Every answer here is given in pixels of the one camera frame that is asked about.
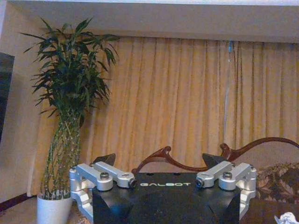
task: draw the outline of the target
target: curtain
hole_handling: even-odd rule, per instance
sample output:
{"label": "curtain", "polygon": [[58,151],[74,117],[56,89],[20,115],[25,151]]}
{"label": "curtain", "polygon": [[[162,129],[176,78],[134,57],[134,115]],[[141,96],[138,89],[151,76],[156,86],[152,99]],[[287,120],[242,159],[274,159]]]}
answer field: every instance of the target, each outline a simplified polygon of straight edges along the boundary
{"label": "curtain", "polygon": [[224,142],[240,148],[263,137],[299,142],[299,45],[235,42]]}
{"label": "curtain", "polygon": [[[298,141],[298,45],[124,37],[108,78],[109,102],[81,128],[81,162],[116,153],[131,170],[171,146],[172,157],[204,166],[202,153],[265,136]],[[37,194],[55,127],[41,116],[28,194]]]}

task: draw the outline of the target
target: white tissue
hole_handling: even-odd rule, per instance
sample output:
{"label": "white tissue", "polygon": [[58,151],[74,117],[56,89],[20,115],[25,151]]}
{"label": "white tissue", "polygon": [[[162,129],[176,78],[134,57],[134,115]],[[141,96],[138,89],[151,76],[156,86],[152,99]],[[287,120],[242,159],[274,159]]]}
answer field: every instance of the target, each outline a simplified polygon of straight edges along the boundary
{"label": "white tissue", "polygon": [[285,214],[280,216],[280,219],[278,219],[276,216],[274,216],[276,222],[278,224],[299,224],[299,222],[296,221],[296,217],[291,212],[286,212]]}

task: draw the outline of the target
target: bolt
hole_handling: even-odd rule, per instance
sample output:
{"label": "bolt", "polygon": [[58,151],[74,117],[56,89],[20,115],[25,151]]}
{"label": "bolt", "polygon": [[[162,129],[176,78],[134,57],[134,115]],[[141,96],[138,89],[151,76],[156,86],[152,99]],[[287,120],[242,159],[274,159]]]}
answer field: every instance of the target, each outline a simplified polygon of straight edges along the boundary
{"label": "bolt", "polygon": [[222,176],[223,176],[224,179],[232,179],[233,178],[233,175],[232,175],[231,172],[224,172],[222,174]]}
{"label": "bolt", "polygon": [[130,188],[135,188],[137,185],[137,180],[136,179],[132,179],[130,182],[129,182],[129,187]]}
{"label": "bolt", "polygon": [[109,178],[109,173],[103,172],[100,174],[100,179],[101,180],[107,180]]}
{"label": "bolt", "polygon": [[196,179],[196,187],[202,188],[204,186],[205,182],[202,179]]}

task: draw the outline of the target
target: black screen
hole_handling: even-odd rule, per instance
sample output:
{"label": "black screen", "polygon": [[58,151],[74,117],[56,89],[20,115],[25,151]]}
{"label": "black screen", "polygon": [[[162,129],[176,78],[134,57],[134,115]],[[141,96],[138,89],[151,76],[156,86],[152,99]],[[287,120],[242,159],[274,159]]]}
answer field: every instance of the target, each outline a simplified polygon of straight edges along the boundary
{"label": "black screen", "polygon": [[0,142],[2,138],[3,124],[13,66],[14,57],[0,53]]}

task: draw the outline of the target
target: white pot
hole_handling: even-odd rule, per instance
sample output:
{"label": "white pot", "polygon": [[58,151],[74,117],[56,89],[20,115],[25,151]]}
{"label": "white pot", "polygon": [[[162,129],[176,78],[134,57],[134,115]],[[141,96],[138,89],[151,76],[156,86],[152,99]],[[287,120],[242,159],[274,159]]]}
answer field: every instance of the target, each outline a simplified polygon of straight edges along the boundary
{"label": "white pot", "polygon": [[72,199],[45,200],[37,196],[37,224],[66,224]]}

